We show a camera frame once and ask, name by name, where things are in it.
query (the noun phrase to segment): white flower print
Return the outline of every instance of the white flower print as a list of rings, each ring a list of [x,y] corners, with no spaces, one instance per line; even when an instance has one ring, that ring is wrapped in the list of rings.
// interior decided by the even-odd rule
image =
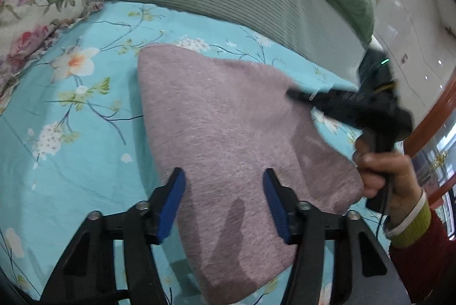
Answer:
[[[28,141],[33,139],[34,135],[35,135],[35,132],[33,131],[33,129],[32,128],[28,128],[28,130],[27,130],[27,138],[26,138],[25,141],[22,142],[22,144],[26,144]]]
[[[176,43],[177,46],[181,46],[182,48],[190,49],[191,51],[195,52],[205,52],[211,49],[209,44],[207,44],[203,39],[196,38],[190,39],[187,35],[181,36],[180,41]]]
[[[123,161],[125,164],[128,164],[129,162],[133,162],[133,159],[128,153],[124,153],[122,157],[120,158],[121,161]]]
[[[258,44],[261,46],[264,46],[265,48],[270,48],[272,45],[271,40],[269,40],[267,37],[265,37],[257,32],[255,33],[255,38],[256,38]]]
[[[51,61],[51,66],[55,69],[51,82],[66,79],[71,75],[91,75],[95,68],[91,58],[99,51],[98,48],[87,48],[81,51],[78,45],[67,48],[65,53]]]
[[[86,87],[84,85],[79,85],[76,88],[76,94],[85,94],[87,91],[88,91],[88,87]]]
[[[341,123],[332,118],[326,117],[322,111],[317,109],[314,109],[313,118],[316,122],[324,124],[333,134],[337,134],[337,129],[341,126]]]
[[[13,228],[6,229],[5,232],[6,247],[10,249],[17,258],[24,257],[21,237],[19,237]]]
[[[33,144],[33,156],[37,159],[46,159],[47,153],[55,156],[62,146],[62,135],[62,126],[57,122],[45,125],[38,140]]]

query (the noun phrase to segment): floral pillow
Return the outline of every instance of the floral pillow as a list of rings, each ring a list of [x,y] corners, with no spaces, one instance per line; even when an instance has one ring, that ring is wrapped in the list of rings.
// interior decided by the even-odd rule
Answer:
[[[55,43],[57,29],[85,17],[91,7],[86,0],[0,0],[0,114],[27,62]]]

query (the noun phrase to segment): white cuff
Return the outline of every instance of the white cuff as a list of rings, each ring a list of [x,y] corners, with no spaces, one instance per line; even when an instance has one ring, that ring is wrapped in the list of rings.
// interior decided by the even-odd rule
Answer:
[[[405,220],[400,223],[397,227],[389,230],[388,229],[388,223],[384,225],[384,231],[385,231],[385,236],[386,238],[391,238],[400,235],[405,228],[407,228],[410,223],[417,217],[417,215],[420,213],[421,209],[425,205],[427,200],[426,192],[423,190],[423,193],[421,194],[421,198],[416,204],[416,206],[413,208],[413,210],[410,212],[410,214],[405,218]]]

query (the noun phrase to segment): white wall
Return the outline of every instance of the white wall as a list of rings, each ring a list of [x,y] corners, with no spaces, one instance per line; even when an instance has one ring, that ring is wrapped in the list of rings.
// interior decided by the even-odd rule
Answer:
[[[456,39],[445,27],[456,33],[453,0],[377,3],[374,35],[394,58],[402,105],[414,114],[416,124],[431,109],[456,65]]]

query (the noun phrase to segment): black controller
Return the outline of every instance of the black controller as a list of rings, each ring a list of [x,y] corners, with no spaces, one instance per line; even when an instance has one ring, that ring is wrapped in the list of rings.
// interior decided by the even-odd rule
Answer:
[[[289,89],[287,95],[317,107],[328,117],[362,130],[375,152],[392,151],[395,142],[410,135],[413,121],[411,114],[398,105],[389,59],[384,52],[369,47],[358,73],[361,84],[358,92],[331,89],[311,94]],[[392,188],[391,175],[383,176],[385,187],[366,203],[368,209],[380,213],[385,212]]]

